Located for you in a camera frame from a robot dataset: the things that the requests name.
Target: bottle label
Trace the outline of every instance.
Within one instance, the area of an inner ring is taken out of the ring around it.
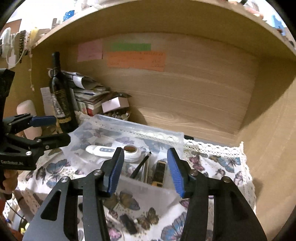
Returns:
[[[52,102],[54,111],[59,123],[67,123],[71,121],[71,114],[67,101],[66,91],[59,90],[52,94]]]

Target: orange sticky note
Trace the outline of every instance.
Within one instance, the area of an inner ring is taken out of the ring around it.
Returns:
[[[149,69],[163,72],[165,53],[157,51],[118,51],[107,53],[110,68]]]
[[[79,44],[77,62],[102,59],[102,53],[103,44],[101,39]]]

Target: wine bottle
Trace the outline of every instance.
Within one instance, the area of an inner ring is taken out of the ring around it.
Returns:
[[[78,127],[78,123],[75,117],[67,79],[61,72],[59,52],[54,52],[52,59],[54,74],[50,80],[49,88],[52,94],[54,110],[62,131],[69,133]]]

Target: green sticky note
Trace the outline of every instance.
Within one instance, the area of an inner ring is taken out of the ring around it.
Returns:
[[[151,44],[112,43],[110,51],[151,51]]]

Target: black wire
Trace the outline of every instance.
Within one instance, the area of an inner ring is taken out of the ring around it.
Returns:
[[[27,223],[28,223],[28,221],[24,218],[24,217],[22,217],[21,215],[19,215],[9,204],[8,204],[8,202],[6,201],[6,203],[7,203],[7,205],[10,207],[10,209],[16,214],[16,215],[18,215],[21,219],[23,219],[23,220],[25,220]]]

